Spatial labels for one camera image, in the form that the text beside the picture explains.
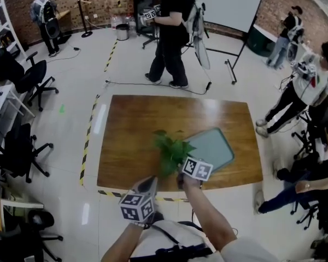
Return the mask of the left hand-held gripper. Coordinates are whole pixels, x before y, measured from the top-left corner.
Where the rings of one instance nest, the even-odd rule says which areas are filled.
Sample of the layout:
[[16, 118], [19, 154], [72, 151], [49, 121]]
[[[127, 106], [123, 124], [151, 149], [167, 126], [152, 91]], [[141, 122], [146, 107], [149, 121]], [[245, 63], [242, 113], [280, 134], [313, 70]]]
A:
[[147, 222], [155, 212], [157, 182], [156, 176], [142, 179], [120, 199], [119, 206], [124, 219], [137, 223]]

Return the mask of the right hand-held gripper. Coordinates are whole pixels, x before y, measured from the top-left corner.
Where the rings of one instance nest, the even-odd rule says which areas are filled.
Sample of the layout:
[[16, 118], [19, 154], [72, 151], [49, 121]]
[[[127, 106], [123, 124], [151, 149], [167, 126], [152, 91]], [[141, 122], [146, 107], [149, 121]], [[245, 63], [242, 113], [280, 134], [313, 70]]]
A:
[[187, 157], [182, 167], [182, 173], [196, 180], [207, 181], [213, 171], [213, 165], [201, 160]]

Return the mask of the person's right hand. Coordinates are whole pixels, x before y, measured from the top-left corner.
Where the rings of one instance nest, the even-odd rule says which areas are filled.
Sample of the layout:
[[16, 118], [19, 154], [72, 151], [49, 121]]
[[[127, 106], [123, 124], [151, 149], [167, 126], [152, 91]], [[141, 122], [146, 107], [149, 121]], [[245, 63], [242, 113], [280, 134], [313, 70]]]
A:
[[202, 183], [203, 182], [201, 180], [192, 178], [191, 176], [184, 173], [180, 173], [177, 176], [177, 186], [179, 190], [185, 190], [192, 187], [201, 189]]

